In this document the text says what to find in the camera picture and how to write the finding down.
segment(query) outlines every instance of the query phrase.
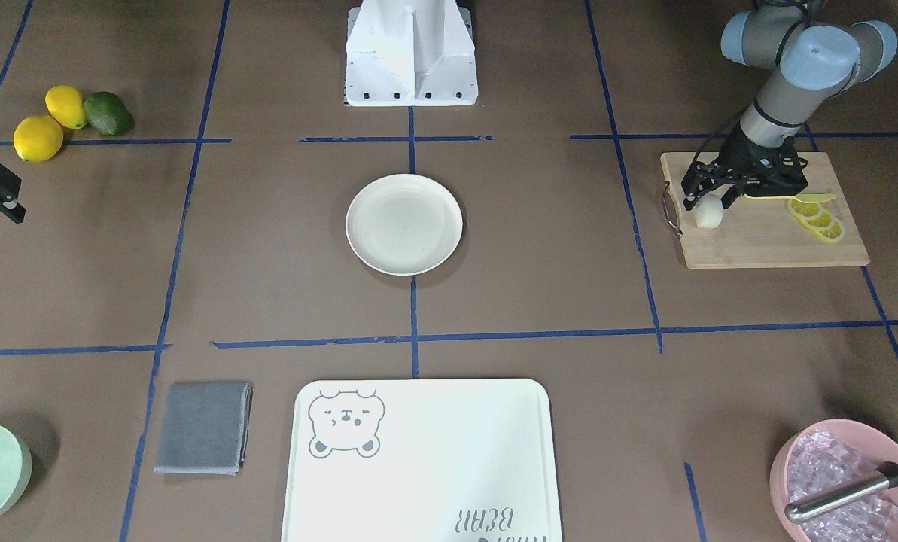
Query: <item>white tray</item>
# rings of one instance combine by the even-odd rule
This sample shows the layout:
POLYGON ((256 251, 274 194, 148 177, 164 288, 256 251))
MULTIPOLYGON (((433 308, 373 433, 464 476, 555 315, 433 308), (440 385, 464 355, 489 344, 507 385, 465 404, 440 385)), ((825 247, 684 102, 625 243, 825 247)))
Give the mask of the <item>white tray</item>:
POLYGON ((281 539, 562 542, 548 395, 528 379, 305 385, 281 539))

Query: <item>wooden cutting board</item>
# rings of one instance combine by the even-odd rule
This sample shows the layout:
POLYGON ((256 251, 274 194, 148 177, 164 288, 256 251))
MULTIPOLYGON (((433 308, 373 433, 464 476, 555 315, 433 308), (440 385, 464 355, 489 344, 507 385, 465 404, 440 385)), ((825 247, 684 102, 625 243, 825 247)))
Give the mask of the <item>wooden cutting board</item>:
MULTIPOLYGON (((737 199, 723 213, 716 229, 700 229, 683 207, 680 183, 693 161, 694 152, 665 152, 662 174, 669 182, 668 195, 676 208, 676 223, 683 231, 680 246, 690 269, 737 269, 758 267, 861 267, 869 263, 867 249, 854 223, 833 165, 825 152, 800 152, 807 160, 803 175, 806 193, 830 193, 836 199, 823 207, 843 221, 845 236, 837 243, 819 240, 813 231, 800 226, 786 210, 785 199, 737 199)), ((704 152, 699 160, 710 163, 716 152, 704 152)), ((718 191, 723 195, 725 189, 718 191)))

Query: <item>lemon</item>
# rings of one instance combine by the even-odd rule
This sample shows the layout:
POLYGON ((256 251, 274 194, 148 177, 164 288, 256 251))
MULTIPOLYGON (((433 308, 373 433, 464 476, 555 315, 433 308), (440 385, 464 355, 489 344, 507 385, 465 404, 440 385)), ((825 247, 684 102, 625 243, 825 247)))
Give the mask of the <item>lemon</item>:
POLYGON ((827 243, 837 243, 844 238, 844 223, 841 222, 840 219, 834 218, 833 224, 831 224, 830 227, 826 230, 814 230, 814 233, 817 234, 817 237, 820 237, 820 239, 827 243))
POLYGON ((828 210, 824 209, 823 212, 820 213, 820 216, 816 218, 803 218, 803 216, 799 217, 800 224, 803 227, 806 227, 807 230, 826 230, 828 227, 833 225, 833 221, 836 218, 828 212, 828 210))
POLYGON ((787 199, 787 210, 797 219, 800 217, 812 219, 823 214, 823 206, 820 203, 803 203, 797 199, 787 199))
POLYGON ((70 85, 59 85, 47 90, 44 96, 50 116, 57 119, 60 126, 80 130, 87 126, 87 113, 84 112, 84 97, 81 91, 70 85))
POLYGON ((64 131, 49 114, 27 117, 14 130, 14 150, 25 162, 43 162, 60 151, 64 131))

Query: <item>bear illustration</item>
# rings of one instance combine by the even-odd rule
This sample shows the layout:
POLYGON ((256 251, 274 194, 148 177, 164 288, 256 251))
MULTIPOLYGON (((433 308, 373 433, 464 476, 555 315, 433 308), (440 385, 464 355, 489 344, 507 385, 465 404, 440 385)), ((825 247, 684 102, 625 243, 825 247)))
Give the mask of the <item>bear illustration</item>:
POLYGON ((385 416, 385 403, 372 394, 361 391, 319 392, 308 407, 315 436, 308 450, 318 459, 328 457, 332 450, 356 450, 362 457, 379 453, 379 423, 385 416))

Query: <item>peeled white object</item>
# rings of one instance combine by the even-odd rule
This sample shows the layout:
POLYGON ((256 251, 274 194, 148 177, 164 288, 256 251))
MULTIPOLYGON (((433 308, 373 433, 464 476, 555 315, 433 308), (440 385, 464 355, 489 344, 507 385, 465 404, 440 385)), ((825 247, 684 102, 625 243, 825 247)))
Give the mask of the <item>peeled white object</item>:
POLYGON ((716 194, 706 194, 696 202, 693 206, 693 220, 696 220, 696 227, 713 227, 720 226, 723 222, 723 201, 716 194))

